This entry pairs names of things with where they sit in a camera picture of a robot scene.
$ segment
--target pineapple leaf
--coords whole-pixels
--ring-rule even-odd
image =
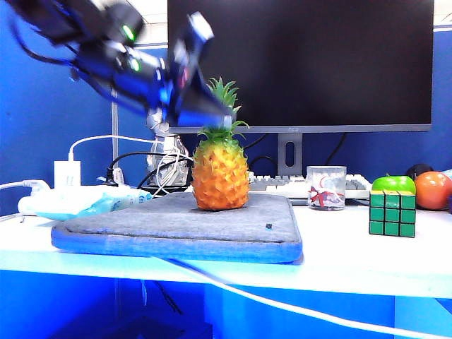
[[[234,131],[238,126],[245,125],[249,128],[249,125],[243,120],[237,120],[235,123],[231,125],[231,131]]]
[[[230,81],[226,84],[223,83],[221,77],[219,79],[210,78],[208,81],[208,86],[212,93],[225,105],[231,108],[232,111],[237,113],[239,108],[234,107],[235,102],[237,101],[237,90],[239,88],[233,87],[235,85],[235,81]]]

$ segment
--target orange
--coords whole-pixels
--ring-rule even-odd
[[[452,179],[437,171],[425,172],[415,179],[416,203],[427,210],[441,210],[452,195]]]

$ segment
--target black screen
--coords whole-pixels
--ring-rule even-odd
[[[433,0],[168,0],[169,53],[187,14],[199,11],[215,35],[204,78],[237,82],[238,119],[250,126],[419,129],[431,124],[433,8]]]

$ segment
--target black object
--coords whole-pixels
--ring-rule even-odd
[[[236,81],[247,133],[431,124],[433,0],[167,3],[169,49],[187,14],[212,26],[201,69]]]
[[[333,152],[331,152],[331,154],[328,156],[328,159],[326,159],[325,166],[328,166],[330,164],[331,159],[333,159],[334,155],[339,151],[339,148],[344,143],[346,137],[347,137],[347,132],[344,132],[342,134],[342,136],[340,137],[339,143],[337,144],[337,146],[335,147]]]
[[[416,164],[407,169],[405,175],[408,175],[411,179],[415,180],[422,173],[431,171],[434,171],[434,169],[428,164]]]
[[[258,143],[260,143],[263,139],[265,139],[268,136],[268,133],[264,133],[262,136],[260,136],[259,138],[257,138],[255,141],[253,141],[252,143],[243,146],[243,149],[246,150],[247,148],[253,147],[255,145],[257,145]]]
[[[84,80],[106,99],[142,114],[162,112],[164,121],[172,126],[223,126],[234,121],[234,112],[212,94],[199,68],[205,47],[213,39],[200,13],[184,18],[182,37],[164,62],[133,48],[143,19],[128,3],[101,6],[93,0],[7,2],[38,34],[53,45],[70,46],[75,53],[72,60],[39,55],[26,46],[11,21],[13,36],[30,57],[72,67],[73,80]],[[111,88],[126,100],[112,96]]]
[[[108,186],[118,186],[118,183],[115,182],[115,180],[113,179],[113,166],[114,164],[116,164],[118,161],[120,161],[120,159],[122,159],[123,157],[128,157],[130,155],[161,155],[164,156],[166,155],[165,153],[156,153],[156,152],[150,152],[150,151],[136,151],[136,152],[130,152],[130,153],[124,153],[121,154],[119,157],[116,157],[115,159],[113,159],[113,161],[110,163],[109,167],[107,168],[107,173],[105,175],[105,183],[104,185],[108,185]],[[186,157],[185,155],[180,155],[180,159],[178,161],[189,161],[190,165],[193,163],[191,161],[191,159],[189,157]],[[163,164],[160,168],[166,168],[172,164],[174,164],[176,161],[171,161],[167,164]],[[157,170],[155,169],[154,171],[152,171],[150,174],[148,174],[148,176],[146,176],[146,178],[140,182],[140,184],[138,184],[137,189],[140,189],[141,186],[144,184],[144,182],[151,177],[152,175],[154,175],[157,172]]]

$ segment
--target robotic arm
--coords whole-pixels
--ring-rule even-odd
[[[143,28],[140,13],[126,2],[95,0],[6,0],[23,20],[53,45],[75,52],[72,60],[51,59],[30,51],[14,22],[11,29],[22,49],[34,59],[71,67],[108,100],[145,112],[171,126],[228,126],[234,112],[205,84],[199,61],[213,33],[200,13],[188,27],[167,62],[134,49]],[[127,100],[112,97],[114,88]]]

